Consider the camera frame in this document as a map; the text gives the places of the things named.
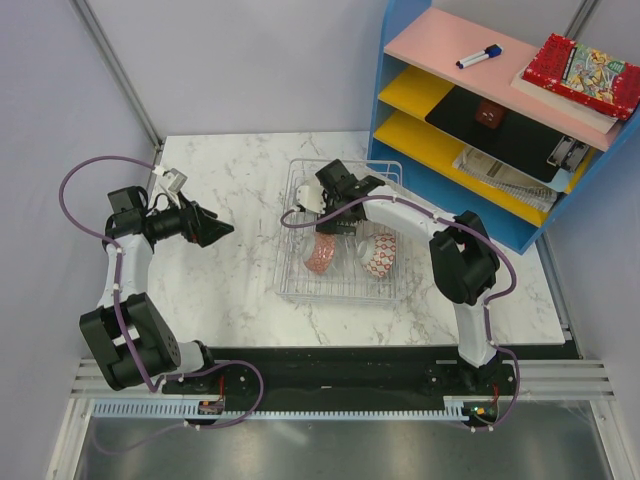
book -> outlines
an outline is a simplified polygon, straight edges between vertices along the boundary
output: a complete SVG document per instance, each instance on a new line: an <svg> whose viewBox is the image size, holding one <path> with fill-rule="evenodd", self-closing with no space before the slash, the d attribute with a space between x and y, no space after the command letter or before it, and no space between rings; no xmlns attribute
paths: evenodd
<svg viewBox="0 0 640 480"><path fill-rule="evenodd" d="M551 90L546 90L531 82L527 82L522 78L523 73L524 68L520 70L515 77L513 77L511 86L516 90L520 90L522 93L526 93L530 97L541 101L554 110L558 110L565 115L575 118L603 134L611 130L611 127L613 127L618 121L615 117L610 117L604 113L596 112L593 108L587 107L582 103L570 100L552 92Z"/></svg>
<svg viewBox="0 0 640 480"><path fill-rule="evenodd" d="M522 78L621 120L640 101L640 67L555 33Z"/></svg>
<svg viewBox="0 0 640 480"><path fill-rule="evenodd" d="M558 199L557 192L473 147L466 147L453 167L545 213Z"/></svg>

wire basket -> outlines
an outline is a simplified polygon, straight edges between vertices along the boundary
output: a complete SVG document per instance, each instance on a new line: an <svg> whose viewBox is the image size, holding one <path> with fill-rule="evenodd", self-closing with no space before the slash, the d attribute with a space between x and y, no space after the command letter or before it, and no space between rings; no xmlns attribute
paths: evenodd
<svg viewBox="0 0 640 480"><path fill-rule="evenodd" d="M283 213L296 204L298 187L326 166L328 160L293 160L289 167L284 194ZM343 161L358 178L375 175L399 193L402 185L402 165L386 161ZM291 223L306 223L317 218L314 213L295 213ZM295 303L349 303L354 305L395 305L406 294L406 269L410 242L398 232L383 225L361 222L355 235L336 235L336 252L329 269L318 275L304 265L301 250L303 239L312 235L314 227L288 229L281 227L276 257L275 290ZM377 233L392 233L396 237L396 258L391 270L383 278L366 272L358 261L359 242Z"/></svg>

marble table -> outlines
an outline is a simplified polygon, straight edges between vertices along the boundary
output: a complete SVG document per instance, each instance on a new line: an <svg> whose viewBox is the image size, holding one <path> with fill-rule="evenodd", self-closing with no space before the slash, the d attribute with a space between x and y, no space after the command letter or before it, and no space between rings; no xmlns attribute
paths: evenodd
<svg viewBox="0 0 640 480"><path fill-rule="evenodd" d="M407 298L394 308L296 305L275 293L278 222L289 162L295 158L361 160L365 132L176 136L162 165L189 179L183 192L234 225L208 248L170 238L156 246L149 294L179 341L211 346L453 345L451 303L433 283L425 249L413 249ZM564 336L534 247L504 249L518 287L492 305L500 343L561 344ZM501 288L508 283L498 272Z"/></svg>

pink shelf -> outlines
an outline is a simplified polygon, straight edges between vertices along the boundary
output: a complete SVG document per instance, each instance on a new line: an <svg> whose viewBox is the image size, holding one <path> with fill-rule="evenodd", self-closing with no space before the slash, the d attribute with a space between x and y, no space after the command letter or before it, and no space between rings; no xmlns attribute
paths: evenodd
<svg viewBox="0 0 640 480"><path fill-rule="evenodd" d="M499 43L502 55L460 70L456 61ZM538 51L537 47L449 13L429 8L394 38L384 52L449 80L496 103L605 151L620 125L597 130L511 87L511 81Z"/></svg>

white wall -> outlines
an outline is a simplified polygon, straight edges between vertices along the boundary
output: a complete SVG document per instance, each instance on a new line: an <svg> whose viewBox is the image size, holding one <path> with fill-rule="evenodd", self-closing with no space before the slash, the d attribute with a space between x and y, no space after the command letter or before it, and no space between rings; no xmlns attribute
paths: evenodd
<svg viewBox="0 0 640 480"><path fill-rule="evenodd" d="M88 0L161 135L368 130L387 1ZM434 4L542 44L580 0Z"/></svg>
<svg viewBox="0 0 640 480"><path fill-rule="evenodd" d="M638 0L607 0L580 40L640 65ZM640 133L549 229L580 345L604 360L640 452Z"/></svg>
<svg viewBox="0 0 640 480"><path fill-rule="evenodd" d="M540 46L549 34L565 32L580 3L581 0L433 0L434 7Z"/></svg>
<svg viewBox="0 0 640 480"><path fill-rule="evenodd" d="M152 149L67 0L0 2L0 65L0 477L35 480L84 351L78 318L106 273L100 242L60 212L58 184L90 156ZM102 228L106 192L146 176L97 167L70 185L70 207Z"/></svg>

